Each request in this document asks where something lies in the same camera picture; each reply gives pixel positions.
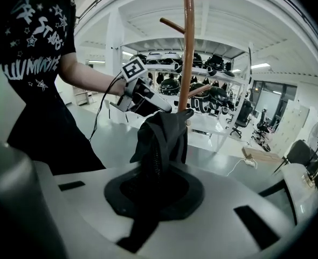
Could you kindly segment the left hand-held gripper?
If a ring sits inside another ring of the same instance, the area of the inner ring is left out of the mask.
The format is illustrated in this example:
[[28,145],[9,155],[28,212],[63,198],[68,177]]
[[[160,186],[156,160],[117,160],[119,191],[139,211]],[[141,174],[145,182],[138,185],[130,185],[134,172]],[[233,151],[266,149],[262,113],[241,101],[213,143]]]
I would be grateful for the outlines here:
[[149,116],[159,110],[171,113],[171,105],[150,89],[151,80],[147,77],[147,68],[141,57],[131,57],[121,68],[121,78],[126,81],[123,95],[118,102],[111,103],[121,112],[134,112],[140,116]]

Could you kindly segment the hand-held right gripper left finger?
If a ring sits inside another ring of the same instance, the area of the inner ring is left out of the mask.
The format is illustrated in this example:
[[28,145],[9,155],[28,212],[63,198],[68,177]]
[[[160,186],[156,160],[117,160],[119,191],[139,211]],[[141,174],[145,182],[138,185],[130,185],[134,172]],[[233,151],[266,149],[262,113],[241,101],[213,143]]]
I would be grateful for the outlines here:
[[132,169],[130,164],[122,168],[109,168],[100,171],[57,175],[54,177],[57,184],[82,181],[83,186],[63,191],[68,204],[73,207],[82,218],[102,236],[107,244],[117,251],[123,252],[130,259],[147,259],[116,245],[116,242],[129,235],[133,219],[120,216],[114,212],[104,196],[106,184]]

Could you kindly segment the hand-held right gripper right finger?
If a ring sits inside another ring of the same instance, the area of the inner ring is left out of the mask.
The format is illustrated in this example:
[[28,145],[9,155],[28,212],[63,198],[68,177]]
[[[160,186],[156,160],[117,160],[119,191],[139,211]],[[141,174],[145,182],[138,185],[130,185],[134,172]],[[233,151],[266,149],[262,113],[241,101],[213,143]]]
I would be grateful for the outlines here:
[[202,204],[185,220],[160,222],[139,250],[147,259],[242,259],[261,251],[234,211],[249,206],[279,237],[294,228],[271,202],[237,180],[188,167],[205,189]]

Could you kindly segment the black garment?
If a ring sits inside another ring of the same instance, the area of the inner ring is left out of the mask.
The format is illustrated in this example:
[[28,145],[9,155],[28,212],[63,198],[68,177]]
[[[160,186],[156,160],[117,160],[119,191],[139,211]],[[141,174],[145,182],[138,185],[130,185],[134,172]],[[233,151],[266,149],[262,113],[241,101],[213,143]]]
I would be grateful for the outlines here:
[[121,184],[121,193],[137,209],[127,237],[117,244],[136,253],[156,230],[160,211],[181,199],[188,185],[169,173],[170,161],[184,161],[186,155],[186,121],[192,109],[178,113],[158,112],[148,118],[138,131],[138,142],[132,161],[140,163],[140,172]]

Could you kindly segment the brown wooden coat rack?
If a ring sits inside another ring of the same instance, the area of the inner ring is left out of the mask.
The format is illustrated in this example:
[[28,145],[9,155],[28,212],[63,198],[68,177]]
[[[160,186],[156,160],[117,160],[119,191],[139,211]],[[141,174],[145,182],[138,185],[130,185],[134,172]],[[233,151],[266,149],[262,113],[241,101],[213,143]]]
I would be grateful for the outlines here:
[[195,44],[194,0],[184,0],[184,27],[181,27],[163,17],[160,18],[160,22],[184,35],[184,59],[182,66],[183,72],[178,101],[178,111],[182,112],[186,109],[189,98],[191,98],[194,94],[201,93],[210,88],[209,86],[203,86],[195,91],[192,91],[191,93],[189,92]]

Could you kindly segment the person's left forearm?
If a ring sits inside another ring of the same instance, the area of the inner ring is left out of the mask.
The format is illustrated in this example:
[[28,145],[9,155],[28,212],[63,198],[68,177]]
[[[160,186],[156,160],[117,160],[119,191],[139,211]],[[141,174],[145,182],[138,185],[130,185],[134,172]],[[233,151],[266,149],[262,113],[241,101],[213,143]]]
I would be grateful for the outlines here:
[[115,77],[79,63],[75,52],[63,55],[59,61],[60,78],[75,87],[106,93]]

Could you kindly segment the row of black helmets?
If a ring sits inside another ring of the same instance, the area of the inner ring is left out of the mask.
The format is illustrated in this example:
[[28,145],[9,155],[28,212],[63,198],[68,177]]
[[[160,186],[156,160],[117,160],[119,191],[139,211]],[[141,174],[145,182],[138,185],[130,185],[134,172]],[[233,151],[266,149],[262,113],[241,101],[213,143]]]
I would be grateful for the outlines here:
[[[135,54],[131,57],[140,58],[144,64],[175,64],[175,72],[180,73],[182,71],[182,59],[179,54],[177,53],[166,53],[164,57],[162,57],[159,53],[150,53],[148,56],[143,54]],[[218,72],[223,73],[229,77],[235,77],[235,75],[230,71],[231,63],[228,62],[224,64],[222,57],[216,56],[215,54],[212,55],[208,60],[205,62],[202,61],[202,58],[198,53],[193,54],[193,66],[194,67],[201,67],[207,71],[207,74],[210,77],[215,76]],[[182,82],[182,76],[179,76],[178,79],[174,78],[174,75],[171,73],[169,78],[164,78],[162,73],[157,75],[157,83],[159,84],[159,93],[166,95],[166,96],[174,96],[177,95]],[[190,91],[198,89],[203,85],[209,84],[209,80],[205,78],[202,83],[197,81],[196,77],[191,77],[190,81]],[[199,98],[202,101],[209,101],[211,103],[219,103],[222,107],[226,107],[229,110],[234,110],[234,105],[231,101],[230,96],[226,93],[226,84],[222,87],[219,86],[218,82],[215,81],[211,88],[207,91],[201,92],[200,94],[195,95],[195,98]],[[142,116],[147,116],[151,112],[154,112],[155,109],[153,106],[149,106],[147,104],[143,104],[137,113]]]

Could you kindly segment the flat wooden board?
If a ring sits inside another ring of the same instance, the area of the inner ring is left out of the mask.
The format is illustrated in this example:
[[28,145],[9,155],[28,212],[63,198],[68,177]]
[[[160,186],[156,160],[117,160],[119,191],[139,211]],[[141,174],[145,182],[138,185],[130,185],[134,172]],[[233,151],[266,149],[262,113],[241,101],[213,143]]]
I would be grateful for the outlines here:
[[258,149],[249,147],[243,147],[241,150],[244,157],[247,159],[254,159],[256,161],[263,161],[275,164],[280,164],[283,162],[283,159],[275,153],[260,151]]

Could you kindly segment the white metal shelving unit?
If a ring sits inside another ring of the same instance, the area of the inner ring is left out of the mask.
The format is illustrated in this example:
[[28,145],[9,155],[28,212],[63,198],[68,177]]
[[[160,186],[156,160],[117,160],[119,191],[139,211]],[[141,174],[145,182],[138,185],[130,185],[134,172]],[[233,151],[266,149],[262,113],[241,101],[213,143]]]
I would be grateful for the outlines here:
[[[123,53],[146,57],[146,68],[154,75],[183,74],[184,39],[159,38],[123,44]],[[195,39],[191,78],[188,88],[193,91],[207,89],[188,99],[187,106],[194,110],[188,127],[188,144],[208,151],[220,151],[233,133],[236,122],[227,122],[231,115],[237,117],[241,106],[236,100],[245,100],[251,70],[234,70],[238,56],[251,63],[251,56],[236,47],[210,40]]]

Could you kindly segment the black office chair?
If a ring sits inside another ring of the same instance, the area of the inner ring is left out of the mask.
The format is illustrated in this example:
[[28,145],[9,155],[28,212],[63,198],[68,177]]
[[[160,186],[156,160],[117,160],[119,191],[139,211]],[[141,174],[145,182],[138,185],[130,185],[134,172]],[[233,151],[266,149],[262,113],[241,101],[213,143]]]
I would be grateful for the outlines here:
[[269,133],[268,122],[265,120],[267,109],[261,111],[261,117],[257,123],[257,130],[252,133],[252,140],[254,140],[264,151],[270,152],[271,148],[267,141],[265,140],[265,134]]
[[237,133],[239,138],[241,139],[242,131],[239,128],[247,127],[249,123],[248,118],[252,111],[253,111],[253,107],[251,102],[248,100],[245,100],[242,104],[242,107],[240,109],[236,122],[234,126],[232,127],[232,131],[230,132],[230,135],[232,135],[233,133]]

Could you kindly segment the white lockers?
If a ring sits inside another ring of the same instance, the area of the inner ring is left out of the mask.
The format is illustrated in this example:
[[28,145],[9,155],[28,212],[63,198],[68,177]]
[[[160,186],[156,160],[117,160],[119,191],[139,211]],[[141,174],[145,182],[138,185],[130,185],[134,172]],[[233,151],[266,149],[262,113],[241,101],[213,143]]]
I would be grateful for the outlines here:
[[297,101],[289,100],[283,117],[269,142],[271,152],[283,157],[296,141],[307,142],[317,122],[318,110],[315,107],[305,107]]

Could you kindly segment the black star print t-shirt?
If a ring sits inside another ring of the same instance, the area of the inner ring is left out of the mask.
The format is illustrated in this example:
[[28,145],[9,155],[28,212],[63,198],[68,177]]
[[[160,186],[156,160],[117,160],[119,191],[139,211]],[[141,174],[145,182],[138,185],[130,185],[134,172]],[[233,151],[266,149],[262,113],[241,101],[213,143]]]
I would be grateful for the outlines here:
[[27,103],[60,98],[55,86],[62,56],[75,52],[72,0],[1,0],[0,68]]

